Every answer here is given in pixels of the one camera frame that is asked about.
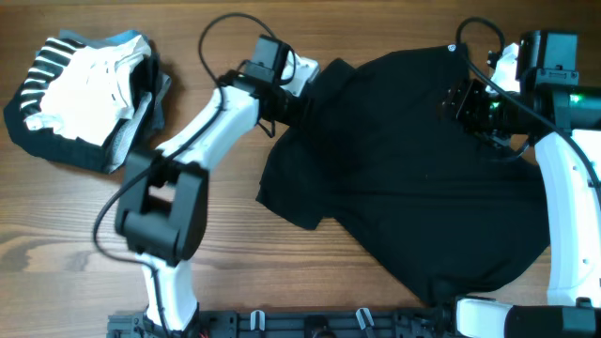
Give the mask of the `black t-shirt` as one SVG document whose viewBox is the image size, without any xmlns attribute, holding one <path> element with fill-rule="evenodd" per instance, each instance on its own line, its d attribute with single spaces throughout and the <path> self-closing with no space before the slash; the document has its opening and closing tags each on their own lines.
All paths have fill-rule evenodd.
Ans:
<svg viewBox="0 0 601 338">
<path fill-rule="evenodd" d="M 298 227 L 333 218 L 420 300 L 489 292 L 548 247 L 539 169 L 438 116 L 468 77 L 465 45 L 335 59 L 272 148 L 257 201 Z"/>
</svg>

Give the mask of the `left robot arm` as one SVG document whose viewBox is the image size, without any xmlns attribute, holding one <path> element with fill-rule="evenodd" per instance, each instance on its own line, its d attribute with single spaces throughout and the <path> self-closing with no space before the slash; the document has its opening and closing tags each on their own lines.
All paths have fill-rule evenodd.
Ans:
<svg viewBox="0 0 601 338">
<path fill-rule="evenodd" d="M 148 306 L 110 316 L 108 336 L 203 336 L 190 260 L 207 227 L 210 173 L 261 120 L 294 123 L 318 73 L 315 60 L 262 35 L 251 59 L 218 78 L 187 127 L 153 151 L 130 154 L 115 231 L 142 267 Z"/>
</svg>

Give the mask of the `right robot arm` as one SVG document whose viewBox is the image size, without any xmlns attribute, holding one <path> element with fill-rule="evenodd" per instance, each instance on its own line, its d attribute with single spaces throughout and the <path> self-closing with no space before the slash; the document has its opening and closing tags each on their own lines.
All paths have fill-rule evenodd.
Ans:
<svg viewBox="0 0 601 338">
<path fill-rule="evenodd" d="M 544 306 L 464 297 L 455 330 L 466 337 L 597 337 L 600 334 L 600 91 L 581 86 L 578 37 L 537 30 L 520 38 L 516 69 L 491 55 L 504 91 L 480 74 L 450 89 L 441 113 L 487 144 L 527 134 L 544 180 L 551 271 Z"/>
</svg>

